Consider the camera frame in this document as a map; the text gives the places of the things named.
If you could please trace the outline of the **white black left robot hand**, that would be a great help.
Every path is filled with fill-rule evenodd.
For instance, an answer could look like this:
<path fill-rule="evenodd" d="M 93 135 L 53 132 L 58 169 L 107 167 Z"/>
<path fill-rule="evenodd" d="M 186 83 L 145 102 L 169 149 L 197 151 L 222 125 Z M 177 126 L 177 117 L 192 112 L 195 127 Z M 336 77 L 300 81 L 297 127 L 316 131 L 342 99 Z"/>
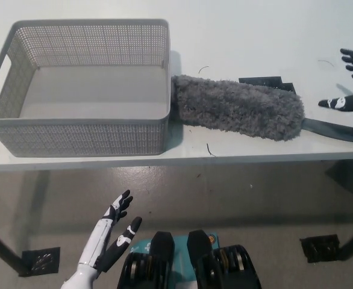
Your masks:
<path fill-rule="evenodd" d="M 93 288 L 99 275 L 109 271 L 127 250 L 140 228 L 141 217 L 134 218 L 110 246 L 108 242 L 113 227 L 127 215 L 132 200 L 131 192 L 126 190 L 110 204 L 90 234 L 75 273 L 63 283 L 62 288 Z"/>

